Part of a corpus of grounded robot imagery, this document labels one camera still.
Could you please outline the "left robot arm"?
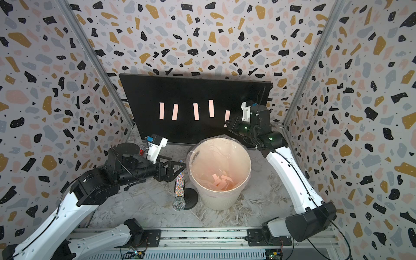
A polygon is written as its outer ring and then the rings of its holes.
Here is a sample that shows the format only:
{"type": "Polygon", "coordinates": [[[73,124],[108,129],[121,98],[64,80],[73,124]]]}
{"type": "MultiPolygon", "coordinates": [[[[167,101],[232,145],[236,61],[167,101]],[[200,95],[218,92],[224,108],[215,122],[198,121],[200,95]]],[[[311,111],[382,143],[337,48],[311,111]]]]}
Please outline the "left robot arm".
{"type": "Polygon", "coordinates": [[[146,182],[173,182],[186,169],[184,162],[159,155],[157,147],[149,156],[139,154],[133,143],[123,143],[109,150],[106,162],[89,170],[65,186],[57,209],[24,242],[7,246],[5,260],[84,260],[110,248],[146,245],[144,229],[134,219],[97,235],[68,239],[80,223],[121,187],[146,182]]]}

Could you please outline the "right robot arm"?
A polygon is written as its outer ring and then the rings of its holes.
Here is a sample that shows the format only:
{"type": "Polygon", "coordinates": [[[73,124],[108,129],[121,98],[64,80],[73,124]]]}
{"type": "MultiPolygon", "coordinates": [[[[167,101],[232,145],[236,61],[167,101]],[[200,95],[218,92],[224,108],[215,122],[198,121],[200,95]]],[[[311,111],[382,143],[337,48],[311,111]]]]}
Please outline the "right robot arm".
{"type": "Polygon", "coordinates": [[[295,210],[292,216],[276,217],[263,223],[262,241],[273,244],[279,238],[290,237],[302,242],[326,230],[335,217],[336,208],[314,190],[297,165],[284,136],[272,130],[267,107],[247,101],[241,108],[242,116],[227,120],[227,129],[261,151],[280,177],[295,210]]]}

